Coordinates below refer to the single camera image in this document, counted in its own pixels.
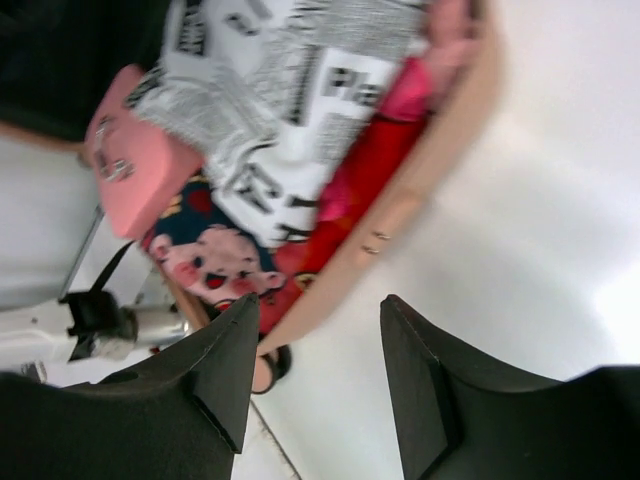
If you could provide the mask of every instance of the red cloth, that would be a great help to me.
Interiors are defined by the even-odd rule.
[[[336,181],[346,182],[348,188],[345,212],[331,221],[319,221],[307,242],[285,244],[275,252],[276,266],[287,280],[281,290],[261,300],[262,333],[271,331],[311,286],[411,151],[425,126],[425,120],[401,123],[380,115],[373,118],[335,176]]]

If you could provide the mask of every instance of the black strap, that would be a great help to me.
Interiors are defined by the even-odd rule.
[[[125,256],[127,250],[129,250],[129,247],[133,245],[133,243],[134,242],[127,243],[116,252],[109,263],[107,263],[107,265],[102,269],[100,275],[98,275],[98,278],[96,278],[96,281],[93,282],[93,286],[91,287],[91,290],[89,290],[91,293],[100,292],[105,287],[105,285],[111,278],[111,275],[113,275],[113,272],[115,272],[116,268],[118,268],[118,265],[122,261],[122,258]]]

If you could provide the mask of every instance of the cartoon pig face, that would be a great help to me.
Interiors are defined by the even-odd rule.
[[[174,246],[168,235],[159,235],[149,251],[178,283],[213,305],[247,293],[265,295],[286,280],[280,272],[262,271],[254,243],[224,225],[212,225],[186,245]]]

